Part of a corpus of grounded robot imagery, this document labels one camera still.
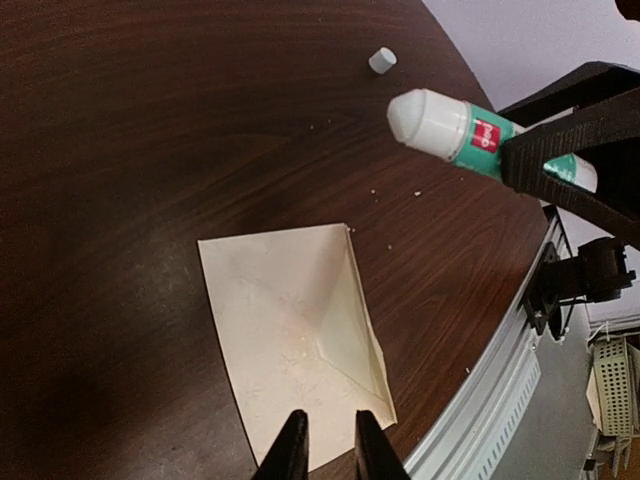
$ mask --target folded paper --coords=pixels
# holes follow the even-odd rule
[[[309,415],[310,469],[353,448],[355,414],[396,422],[345,225],[198,243],[225,364],[256,460]]]

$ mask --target table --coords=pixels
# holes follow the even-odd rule
[[[332,222],[355,229],[406,456],[545,230],[535,200],[393,140],[409,89],[488,105],[420,1],[10,0],[0,20],[4,478],[250,478],[196,240]],[[399,63],[377,77],[382,45]]]

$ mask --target red logo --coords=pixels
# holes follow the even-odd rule
[[[496,153],[500,145],[500,127],[475,119],[476,130],[473,132],[471,145],[490,153]]]

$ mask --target perforated basket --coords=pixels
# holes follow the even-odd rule
[[[600,398],[602,433],[633,434],[630,363],[624,338],[595,343],[593,363]]]

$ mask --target white cap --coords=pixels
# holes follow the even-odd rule
[[[374,53],[369,59],[369,66],[371,70],[382,75],[391,67],[398,63],[396,54],[389,50],[387,47],[382,47],[376,53]]]
[[[467,134],[469,106],[431,90],[412,90],[391,100],[387,120],[397,141],[451,161]]]

